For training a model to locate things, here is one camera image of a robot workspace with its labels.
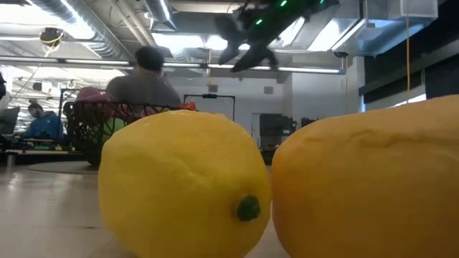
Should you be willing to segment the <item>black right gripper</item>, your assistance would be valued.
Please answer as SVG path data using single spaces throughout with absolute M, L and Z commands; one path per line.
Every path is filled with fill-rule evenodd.
M 214 19 L 219 36 L 227 46 L 221 53 L 218 64 L 224 65 L 240 53 L 241 45 L 249 50 L 234 64 L 232 71 L 241 72 L 257 67 L 264 59 L 271 70 L 278 68 L 275 53 L 268 47 L 276 41 L 287 28 L 287 21 L 275 16 L 245 12 L 237 18 L 219 15 Z

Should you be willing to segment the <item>yellow lemon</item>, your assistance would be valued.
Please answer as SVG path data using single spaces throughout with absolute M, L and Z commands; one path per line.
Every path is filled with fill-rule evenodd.
M 241 125 L 175 110 L 104 143 L 98 199 L 105 225 L 136 258 L 245 258 L 270 220 L 271 189 Z

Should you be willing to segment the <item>black wire basket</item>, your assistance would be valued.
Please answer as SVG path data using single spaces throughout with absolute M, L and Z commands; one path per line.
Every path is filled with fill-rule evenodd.
M 68 102 L 63 107 L 63 113 L 67 118 L 67 134 L 72 140 L 75 147 L 83 153 L 86 160 L 93 166 L 100 164 L 101 151 L 104 143 L 102 141 L 103 136 L 103 124 L 99 125 L 88 125 L 75 117 L 73 110 L 74 102 Z M 163 113 L 171 110 L 181 110 L 179 107 L 169 107 L 160 105 L 150 105 L 154 107 L 158 113 Z

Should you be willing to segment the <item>black equipment rack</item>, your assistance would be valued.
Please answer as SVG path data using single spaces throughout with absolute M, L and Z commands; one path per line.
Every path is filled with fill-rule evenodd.
M 260 115 L 260 146 L 274 148 L 279 146 L 285 137 L 293 134 L 297 122 L 291 116 L 281 114 Z

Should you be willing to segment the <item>person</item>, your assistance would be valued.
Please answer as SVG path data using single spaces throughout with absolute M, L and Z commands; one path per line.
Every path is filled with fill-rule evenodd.
M 129 75 L 113 78 L 106 87 L 112 101 L 177 108 L 182 104 L 177 91 L 162 76 L 164 56 L 158 47 L 142 46 L 136 67 Z
M 61 139 L 63 138 L 63 124 L 53 111 L 44 111 L 38 103 L 28 107 L 29 114 L 34 118 L 29 127 L 22 134 L 24 139 Z

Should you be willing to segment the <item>long white ceiling light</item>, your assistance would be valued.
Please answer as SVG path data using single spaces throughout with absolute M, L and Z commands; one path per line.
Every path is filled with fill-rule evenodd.
M 57 64 L 63 67 L 71 65 L 80 66 L 94 66 L 107 69 L 131 69 L 134 61 L 118 61 L 106 59 L 65 59 L 65 58 L 52 58 L 52 57 L 18 57 L 18 56 L 2 56 L 0 55 L 0 63 L 13 63 L 13 64 L 43 64 L 51 65 Z M 164 67 L 167 68 L 180 68 L 180 69 L 218 69 L 218 70 L 232 70 L 232 64 L 213 64 L 213 63 L 187 63 L 187 62 L 166 62 Z M 279 72 L 292 72 L 292 73 L 308 73 L 308 74 L 327 74 L 327 75 L 345 75 L 345 69 L 334 68 L 318 68 L 318 67 L 279 67 Z

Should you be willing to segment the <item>orange lemon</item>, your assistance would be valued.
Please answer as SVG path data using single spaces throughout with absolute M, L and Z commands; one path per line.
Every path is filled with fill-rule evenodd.
M 459 95 L 311 123 L 271 182 L 290 258 L 459 258 Z

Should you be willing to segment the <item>black yellow ceiling reel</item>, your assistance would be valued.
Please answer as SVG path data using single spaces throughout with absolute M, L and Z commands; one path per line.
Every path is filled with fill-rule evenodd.
M 39 36 L 39 40 L 43 45 L 48 47 L 57 47 L 61 39 L 64 37 L 65 32 L 56 27 L 46 27 Z

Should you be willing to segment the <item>grey round mat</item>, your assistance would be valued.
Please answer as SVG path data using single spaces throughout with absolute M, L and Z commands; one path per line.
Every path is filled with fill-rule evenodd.
M 66 174 L 97 174 L 98 169 L 87 161 L 60 161 L 37 163 L 28 167 L 31 171 Z

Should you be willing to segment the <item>dark monitor screen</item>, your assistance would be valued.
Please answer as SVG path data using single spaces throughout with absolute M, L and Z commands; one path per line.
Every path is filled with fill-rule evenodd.
M 20 107 L 0 110 L 0 134 L 11 135 L 14 132 Z

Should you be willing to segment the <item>black station frame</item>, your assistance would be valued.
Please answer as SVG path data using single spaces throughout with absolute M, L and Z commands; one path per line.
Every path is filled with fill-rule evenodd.
M 228 119 L 235 121 L 236 97 L 234 95 L 218 95 L 214 93 L 185 94 L 183 101 L 194 102 L 199 111 L 224 115 Z

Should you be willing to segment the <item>large silver air duct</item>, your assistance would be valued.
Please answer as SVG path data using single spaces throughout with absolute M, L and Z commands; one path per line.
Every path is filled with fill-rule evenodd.
M 339 0 L 312 18 L 312 52 L 383 54 L 438 18 L 438 0 Z

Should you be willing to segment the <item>silver ventilation duct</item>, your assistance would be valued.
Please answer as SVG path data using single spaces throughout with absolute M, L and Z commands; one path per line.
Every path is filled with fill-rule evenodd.
M 133 59 L 128 49 L 109 30 L 85 0 L 27 0 L 32 6 L 58 18 L 61 28 L 102 59 Z

